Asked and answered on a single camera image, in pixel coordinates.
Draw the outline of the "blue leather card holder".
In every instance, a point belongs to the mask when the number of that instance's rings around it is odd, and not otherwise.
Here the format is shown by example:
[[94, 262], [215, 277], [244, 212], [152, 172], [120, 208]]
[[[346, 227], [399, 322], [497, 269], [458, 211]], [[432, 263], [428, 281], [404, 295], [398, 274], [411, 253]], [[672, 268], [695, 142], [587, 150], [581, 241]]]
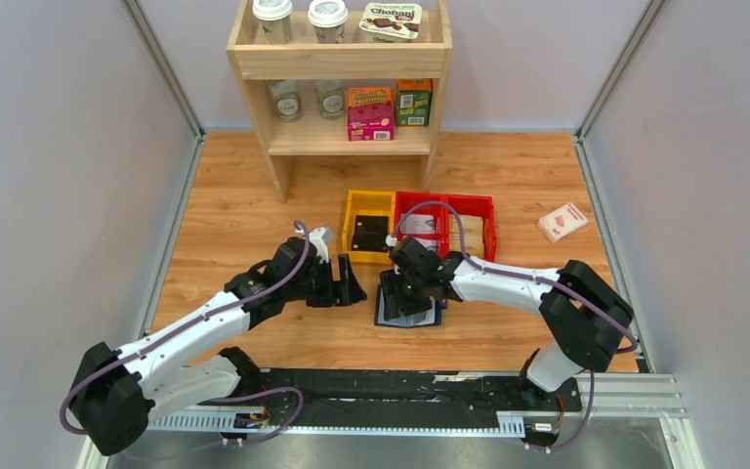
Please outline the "blue leather card holder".
[[442, 316], [446, 307], [445, 302], [431, 300], [430, 307], [426, 311], [410, 314], [393, 295], [388, 295], [384, 288], [379, 286], [374, 324], [402, 329], [439, 326], [442, 324]]

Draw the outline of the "red double plastic bin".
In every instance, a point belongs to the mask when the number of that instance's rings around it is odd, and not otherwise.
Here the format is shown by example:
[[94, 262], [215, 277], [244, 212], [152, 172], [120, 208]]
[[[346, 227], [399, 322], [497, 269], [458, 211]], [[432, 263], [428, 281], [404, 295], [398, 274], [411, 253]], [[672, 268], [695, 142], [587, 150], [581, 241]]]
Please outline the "red double plastic bin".
[[[398, 236], [415, 237], [420, 243], [434, 250], [439, 257], [444, 257], [449, 250], [449, 217], [450, 210], [439, 202], [451, 206], [460, 215], [471, 215], [483, 219], [483, 260], [494, 261], [496, 258], [498, 238], [496, 232], [495, 208], [491, 196], [447, 194], [431, 192], [398, 192], [396, 194], [395, 218]], [[400, 231], [400, 224], [408, 214], [431, 214], [436, 218], [437, 233], [432, 235], [407, 235]]]

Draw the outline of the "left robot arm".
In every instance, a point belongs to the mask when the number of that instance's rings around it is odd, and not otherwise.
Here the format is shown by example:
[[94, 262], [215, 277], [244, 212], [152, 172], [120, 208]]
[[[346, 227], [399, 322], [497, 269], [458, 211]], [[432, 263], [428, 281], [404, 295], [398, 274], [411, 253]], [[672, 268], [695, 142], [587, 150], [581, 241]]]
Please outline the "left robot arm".
[[105, 342], [89, 348], [60, 409], [63, 428], [112, 456], [150, 423], [190, 405], [225, 398], [236, 405], [253, 402], [260, 380], [240, 367], [235, 349], [199, 365], [189, 361], [279, 315], [291, 302], [333, 308], [365, 301], [348, 255], [331, 260], [323, 233], [288, 238], [271, 258], [234, 276], [202, 306], [152, 335], [116, 349]]

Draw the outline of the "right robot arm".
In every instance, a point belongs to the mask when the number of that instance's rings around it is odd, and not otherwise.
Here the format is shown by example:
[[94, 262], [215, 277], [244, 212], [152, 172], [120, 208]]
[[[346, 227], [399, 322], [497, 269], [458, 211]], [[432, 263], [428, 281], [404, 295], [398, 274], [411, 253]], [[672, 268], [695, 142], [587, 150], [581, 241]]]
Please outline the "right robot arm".
[[570, 260], [560, 269], [526, 269], [462, 252], [440, 257], [416, 238], [387, 238], [394, 266], [380, 274], [386, 312], [421, 313], [435, 301], [488, 303], [541, 318], [553, 341], [536, 350], [520, 372], [518, 394], [528, 407], [545, 407], [565, 381], [582, 371], [609, 369], [637, 346], [632, 307], [590, 266]]

